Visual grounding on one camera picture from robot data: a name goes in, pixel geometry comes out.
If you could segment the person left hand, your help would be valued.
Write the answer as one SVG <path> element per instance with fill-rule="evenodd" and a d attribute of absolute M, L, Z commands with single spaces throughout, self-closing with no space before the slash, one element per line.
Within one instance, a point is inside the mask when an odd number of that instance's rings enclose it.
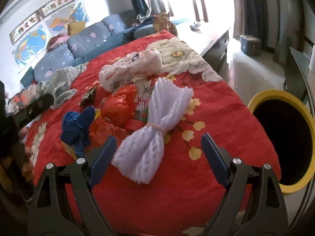
<path fill-rule="evenodd" d="M 28 131 L 29 131 L 28 126 L 26 126 L 20 130 L 20 133 L 19 133 L 20 140 L 23 140 L 27 136 Z M 22 173 L 23 177 L 25 178 L 26 182 L 30 182 L 34 178 L 34 174 L 32 172 L 33 165 L 32 165 L 32 161 L 31 161 L 31 157 L 32 157 L 31 148 L 24 147 L 24 153 L 25 153 L 26 161 L 24 162 L 24 164 L 21 168 L 21 173 Z M 5 168 L 9 168 L 12 161 L 13 161 L 12 157 L 1 158 L 1 163 Z"/>

